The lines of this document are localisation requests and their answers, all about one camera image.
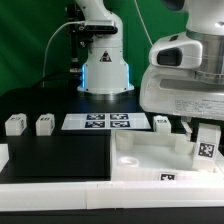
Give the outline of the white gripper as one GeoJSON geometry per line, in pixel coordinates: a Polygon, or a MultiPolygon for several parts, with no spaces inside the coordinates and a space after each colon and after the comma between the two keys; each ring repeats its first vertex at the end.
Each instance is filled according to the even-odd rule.
{"type": "MultiPolygon", "coordinates": [[[[140,106],[146,112],[224,121],[224,85],[196,80],[190,70],[150,65],[142,78],[140,106]]],[[[181,124],[191,140],[189,124],[181,124]]]]}

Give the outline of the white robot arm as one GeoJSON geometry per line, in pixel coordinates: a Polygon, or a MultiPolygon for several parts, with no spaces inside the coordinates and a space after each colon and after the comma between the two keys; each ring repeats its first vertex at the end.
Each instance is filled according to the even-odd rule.
{"type": "MultiPolygon", "coordinates": [[[[185,31],[163,37],[149,52],[140,88],[146,112],[224,121],[224,0],[161,0],[185,12],[185,31]]],[[[98,99],[133,89],[123,59],[123,24],[103,0],[75,0],[84,14],[81,31],[88,59],[78,90],[98,99]]]]}

